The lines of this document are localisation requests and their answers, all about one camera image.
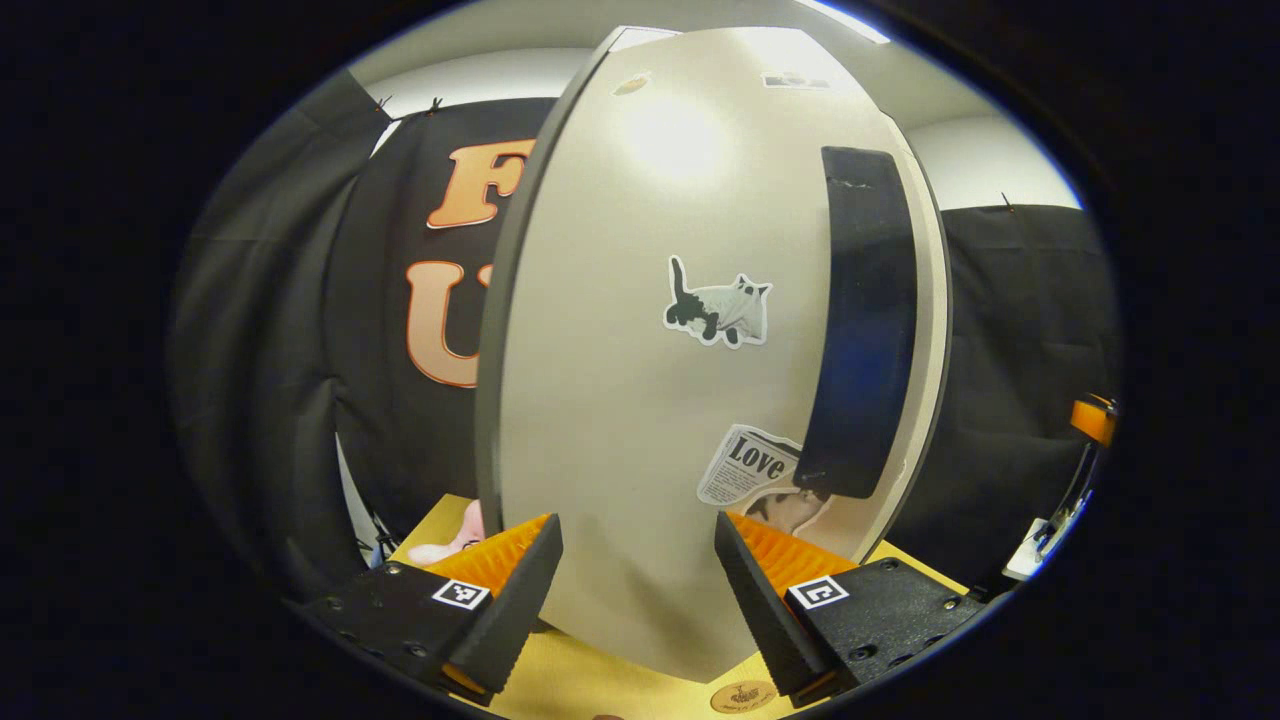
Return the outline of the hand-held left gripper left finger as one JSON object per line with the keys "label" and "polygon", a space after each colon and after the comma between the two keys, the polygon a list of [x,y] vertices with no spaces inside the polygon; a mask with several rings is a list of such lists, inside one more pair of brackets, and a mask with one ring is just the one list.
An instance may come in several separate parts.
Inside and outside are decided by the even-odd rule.
{"label": "hand-held left gripper left finger", "polygon": [[562,552],[561,519],[548,512],[428,568],[387,561],[298,615],[402,685],[486,706],[509,680]]}

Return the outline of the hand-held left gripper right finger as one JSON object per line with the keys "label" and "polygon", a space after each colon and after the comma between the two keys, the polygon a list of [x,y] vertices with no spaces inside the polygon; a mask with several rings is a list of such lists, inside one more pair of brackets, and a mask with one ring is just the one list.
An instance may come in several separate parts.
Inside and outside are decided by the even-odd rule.
{"label": "hand-held left gripper right finger", "polygon": [[904,559],[855,564],[736,512],[717,514],[714,550],[774,685],[795,706],[884,684],[991,607]]}

